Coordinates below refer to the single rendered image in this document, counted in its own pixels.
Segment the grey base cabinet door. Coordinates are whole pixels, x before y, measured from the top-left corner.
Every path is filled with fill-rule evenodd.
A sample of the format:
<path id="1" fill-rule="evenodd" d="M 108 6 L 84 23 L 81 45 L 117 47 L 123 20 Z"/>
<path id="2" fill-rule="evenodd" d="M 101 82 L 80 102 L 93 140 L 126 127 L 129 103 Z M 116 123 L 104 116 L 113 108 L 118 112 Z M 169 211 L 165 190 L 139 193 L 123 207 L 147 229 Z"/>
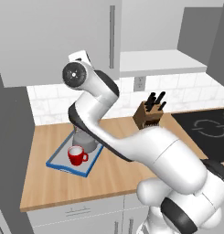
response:
<path id="1" fill-rule="evenodd" d="M 115 221 L 119 222 L 118 234 L 122 234 L 122 211 L 35 226 L 33 231 L 34 234 L 114 234 Z"/>
<path id="2" fill-rule="evenodd" d="M 146 220 L 149 207 L 134 207 L 123 212 L 123 234 L 136 234 Z"/>

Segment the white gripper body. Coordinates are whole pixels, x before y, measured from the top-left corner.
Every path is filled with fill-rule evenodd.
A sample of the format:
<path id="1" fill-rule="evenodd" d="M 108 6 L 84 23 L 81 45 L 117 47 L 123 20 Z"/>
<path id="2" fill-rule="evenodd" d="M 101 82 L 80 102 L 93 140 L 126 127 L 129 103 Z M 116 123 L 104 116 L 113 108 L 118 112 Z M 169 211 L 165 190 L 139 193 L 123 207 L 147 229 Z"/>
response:
<path id="1" fill-rule="evenodd" d="M 69 55 L 70 62 L 79 62 L 82 64 L 91 65 L 90 58 L 85 50 L 80 50 Z"/>

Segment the black hob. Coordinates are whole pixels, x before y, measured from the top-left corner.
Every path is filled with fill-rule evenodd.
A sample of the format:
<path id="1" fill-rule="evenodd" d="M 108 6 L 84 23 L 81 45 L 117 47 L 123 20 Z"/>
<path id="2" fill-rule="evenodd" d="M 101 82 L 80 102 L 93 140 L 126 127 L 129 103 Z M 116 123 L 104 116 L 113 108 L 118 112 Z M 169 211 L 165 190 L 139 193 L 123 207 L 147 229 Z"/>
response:
<path id="1" fill-rule="evenodd" d="M 173 118 L 208 159 L 224 162 L 224 109 L 174 113 Z"/>

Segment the light grey wall cabinet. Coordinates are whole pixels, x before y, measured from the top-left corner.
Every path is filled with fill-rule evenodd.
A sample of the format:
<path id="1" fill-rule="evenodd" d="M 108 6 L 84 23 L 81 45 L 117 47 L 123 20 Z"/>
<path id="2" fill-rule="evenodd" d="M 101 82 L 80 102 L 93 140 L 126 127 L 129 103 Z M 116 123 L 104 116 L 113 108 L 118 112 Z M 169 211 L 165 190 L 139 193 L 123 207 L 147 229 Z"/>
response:
<path id="1" fill-rule="evenodd" d="M 186 7 L 223 7 L 224 0 L 123 0 L 121 52 L 176 49 Z"/>

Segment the red mug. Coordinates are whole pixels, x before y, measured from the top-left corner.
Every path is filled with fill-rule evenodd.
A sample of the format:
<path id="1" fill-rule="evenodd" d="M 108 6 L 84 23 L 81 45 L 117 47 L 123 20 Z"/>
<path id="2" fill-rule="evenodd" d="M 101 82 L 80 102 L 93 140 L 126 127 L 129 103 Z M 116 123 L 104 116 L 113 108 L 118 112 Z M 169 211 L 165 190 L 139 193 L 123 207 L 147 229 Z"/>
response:
<path id="1" fill-rule="evenodd" d="M 68 149 L 68 158 L 72 165 L 79 166 L 89 160 L 89 155 L 79 145 L 73 145 Z"/>

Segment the narrow grey drawer front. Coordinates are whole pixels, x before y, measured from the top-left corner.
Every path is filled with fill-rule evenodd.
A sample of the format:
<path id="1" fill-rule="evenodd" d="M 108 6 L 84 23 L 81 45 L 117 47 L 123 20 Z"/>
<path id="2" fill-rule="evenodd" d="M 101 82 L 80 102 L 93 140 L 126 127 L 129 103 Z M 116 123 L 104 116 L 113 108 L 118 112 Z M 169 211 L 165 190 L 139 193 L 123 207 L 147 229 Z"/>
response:
<path id="1" fill-rule="evenodd" d="M 123 208 L 125 210 L 128 209 L 134 209 L 134 208 L 140 208 L 143 207 L 144 205 L 139 201 L 137 195 L 135 193 L 128 194 L 124 196 L 123 199 Z"/>

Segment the grey wall cabinet door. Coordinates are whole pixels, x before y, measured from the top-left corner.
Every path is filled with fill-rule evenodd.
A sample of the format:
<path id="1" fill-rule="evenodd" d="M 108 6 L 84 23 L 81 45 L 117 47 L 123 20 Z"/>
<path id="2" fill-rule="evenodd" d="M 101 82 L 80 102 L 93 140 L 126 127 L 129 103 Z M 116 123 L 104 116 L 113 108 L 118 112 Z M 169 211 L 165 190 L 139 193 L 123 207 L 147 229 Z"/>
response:
<path id="1" fill-rule="evenodd" d="M 115 5 L 110 69 L 110 5 Z M 120 76 L 122 0 L 0 0 L 0 74 L 6 87 L 60 84 L 69 55 Z"/>

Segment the wooden knife block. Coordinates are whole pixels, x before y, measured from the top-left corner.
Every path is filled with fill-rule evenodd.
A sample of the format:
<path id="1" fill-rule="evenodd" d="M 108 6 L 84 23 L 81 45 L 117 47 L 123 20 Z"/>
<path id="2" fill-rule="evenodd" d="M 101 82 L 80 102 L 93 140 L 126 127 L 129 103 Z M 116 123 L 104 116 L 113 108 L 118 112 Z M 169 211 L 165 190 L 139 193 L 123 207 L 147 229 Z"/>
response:
<path id="1" fill-rule="evenodd" d="M 160 122 L 160 119 L 162 118 L 164 112 L 159 111 L 160 105 L 154 105 L 151 111 L 147 111 L 146 107 L 144 105 L 144 102 L 142 101 L 136 110 L 133 120 L 135 124 L 137 125 L 139 130 L 142 130 L 143 128 L 149 127 L 149 126 L 157 126 Z"/>

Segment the dark grey tall cabinet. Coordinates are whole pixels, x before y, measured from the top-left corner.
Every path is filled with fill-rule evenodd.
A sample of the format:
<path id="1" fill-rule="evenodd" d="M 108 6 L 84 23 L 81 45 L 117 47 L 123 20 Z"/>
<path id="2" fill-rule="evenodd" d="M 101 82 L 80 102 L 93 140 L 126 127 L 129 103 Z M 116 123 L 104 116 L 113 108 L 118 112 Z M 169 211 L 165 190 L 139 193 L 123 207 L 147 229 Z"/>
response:
<path id="1" fill-rule="evenodd" d="M 34 234 L 20 211 L 34 130 L 27 89 L 6 88 L 0 75 L 0 208 L 11 234 Z"/>

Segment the blue rimmed grey tray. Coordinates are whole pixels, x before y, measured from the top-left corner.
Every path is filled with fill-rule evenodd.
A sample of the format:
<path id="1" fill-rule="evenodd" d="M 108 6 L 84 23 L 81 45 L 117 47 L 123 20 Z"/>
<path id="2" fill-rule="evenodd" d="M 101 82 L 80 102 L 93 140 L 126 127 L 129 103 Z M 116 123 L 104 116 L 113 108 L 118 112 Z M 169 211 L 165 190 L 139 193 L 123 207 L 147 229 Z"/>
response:
<path id="1" fill-rule="evenodd" d="M 97 144 L 96 149 L 89 153 L 89 160 L 79 166 L 73 165 L 68 157 L 68 149 L 72 146 L 75 131 L 72 131 L 55 153 L 46 161 L 46 166 L 77 176 L 87 177 L 93 168 L 103 148 L 102 144 Z"/>

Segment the grey kettle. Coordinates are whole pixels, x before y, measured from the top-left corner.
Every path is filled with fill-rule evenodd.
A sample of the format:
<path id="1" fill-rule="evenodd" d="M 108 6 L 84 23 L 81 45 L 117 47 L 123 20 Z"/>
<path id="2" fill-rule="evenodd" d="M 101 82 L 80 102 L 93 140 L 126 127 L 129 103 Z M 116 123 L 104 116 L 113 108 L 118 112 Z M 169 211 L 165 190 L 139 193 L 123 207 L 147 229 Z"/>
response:
<path id="1" fill-rule="evenodd" d="M 73 135 L 72 145 L 81 146 L 87 154 L 93 152 L 97 147 L 96 141 L 86 132 L 81 130 L 81 128 L 75 126 L 74 130 L 75 133 Z"/>

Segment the grey wall outlet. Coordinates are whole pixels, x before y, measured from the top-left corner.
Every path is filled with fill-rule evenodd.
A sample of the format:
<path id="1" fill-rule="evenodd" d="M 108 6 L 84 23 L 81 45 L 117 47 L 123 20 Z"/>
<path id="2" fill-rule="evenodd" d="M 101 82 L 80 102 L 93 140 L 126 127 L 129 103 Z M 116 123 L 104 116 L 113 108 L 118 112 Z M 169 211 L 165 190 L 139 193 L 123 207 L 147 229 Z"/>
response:
<path id="1" fill-rule="evenodd" d="M 134 91 L 144 91 L 146 77 L 135 77 L 133 83 Z"/>

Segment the white range hood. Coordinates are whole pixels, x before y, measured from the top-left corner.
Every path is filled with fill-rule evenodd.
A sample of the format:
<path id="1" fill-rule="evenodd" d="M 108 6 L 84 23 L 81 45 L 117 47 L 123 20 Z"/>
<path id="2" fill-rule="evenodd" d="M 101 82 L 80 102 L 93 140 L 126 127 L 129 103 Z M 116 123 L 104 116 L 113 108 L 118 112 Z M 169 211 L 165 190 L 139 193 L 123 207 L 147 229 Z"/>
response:
<path id="1" fill-rule="evenodd" d="M 177 50 L 122 52 L 120 77 L 144 77 L 205 72 L 207 66 Z"/>

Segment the dark grey wall cabinet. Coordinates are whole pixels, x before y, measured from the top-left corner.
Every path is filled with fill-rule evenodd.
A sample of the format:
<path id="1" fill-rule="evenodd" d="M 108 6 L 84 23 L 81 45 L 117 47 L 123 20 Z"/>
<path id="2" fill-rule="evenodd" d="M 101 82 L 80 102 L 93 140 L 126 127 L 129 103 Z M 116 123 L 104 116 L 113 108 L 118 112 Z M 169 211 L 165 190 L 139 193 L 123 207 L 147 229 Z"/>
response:
<path id="1" fill-rule="evenodd" d="M 184 9 L 177 48 L 206 65 L 212 77 L 224 75 L 224 0 L 222 6 Z"/>

